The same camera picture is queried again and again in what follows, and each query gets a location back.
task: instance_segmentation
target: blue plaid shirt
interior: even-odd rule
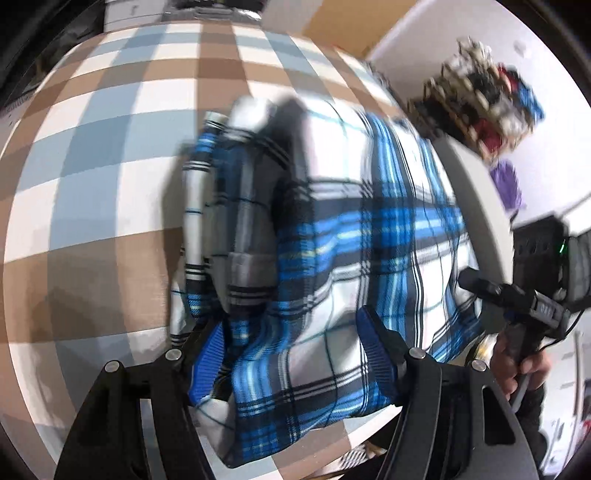
[[[406,120],[245,98],[196,150],[170,329],[180,344],[223,319],[226,355],[197,418],[227,465],[388,404],[356,333],[361,306],[439,361],[480,334],[456,281],[471,263],[462,213]]]

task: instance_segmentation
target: black cable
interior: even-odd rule
[[[549,346],[553,346],[556,345],[557,343],[562,342],[562,340],[564,340],[566,337],[568,337],[569,333],[573,331],[573,329],[577,326],[577,323],[579,322],[579,320],[581,319],[581,317],[583,316],[583,313],[585,313],[587,309],[583,309],[579,312],[579,314],[577,315],[577,317],[575,318],[573,324],[566,330],[566,332],[564,333],[564,337],[556,339],[554,342],[550,342],[547,345],[544,345],[542,348],[540,348],[540,350],[538,350],[538,353],[540,353],[541,351],[547,349]]]

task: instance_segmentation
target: hand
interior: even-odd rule
[[[505,332],[499,333],[496,338],[496,344],[492,351],[491,371],[495,376],[501,390],[509,400],[511,394],[517,390],[517,366],[513,359],[506,354],[507,337]],[[552,365],[550,356],[546,350],[535,353],[521,362],[519,373],[532,373],[528,390],[536,390],[546,381]]]

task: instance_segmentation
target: table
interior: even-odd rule
[[[400,115],[353,57],[223,22],[99,35],[45,78],[0,158],[0,414],[38,478],[53,477],[101,367],[115,358],[149,362],[167,347],[168,288],[182,239],[178,153],[195,140],[204,113],[227,112],[242,95],[310,93]],[[313,431],[238,469],[213,454],[212,465],[218,478],[296,480],[397,411]],[[145,429],[157,455],[153,427]]]

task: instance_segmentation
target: bolt head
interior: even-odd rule
[[[181,358],[182,354],[183,353],[178,348],[171,348],[168,352],[166,352],[165,357],[166,360],[175,361]]]
[[[113,373],[119,369],[119,362],[117,360],[111,360],[105,365],[105,372]]]
[[[471,365],[477,372],[483,372],[486,370],[486,364],[482,360],[472,360]]]
[[[416,358],[417,360],[422,360],[423,358],[425,358],[427,356],[427,353],[425,352],[425,350],[422,350],[420,348],[417,347],[412,347],[408,353],[410,354],[410,356],[412,356],[413,358]]]

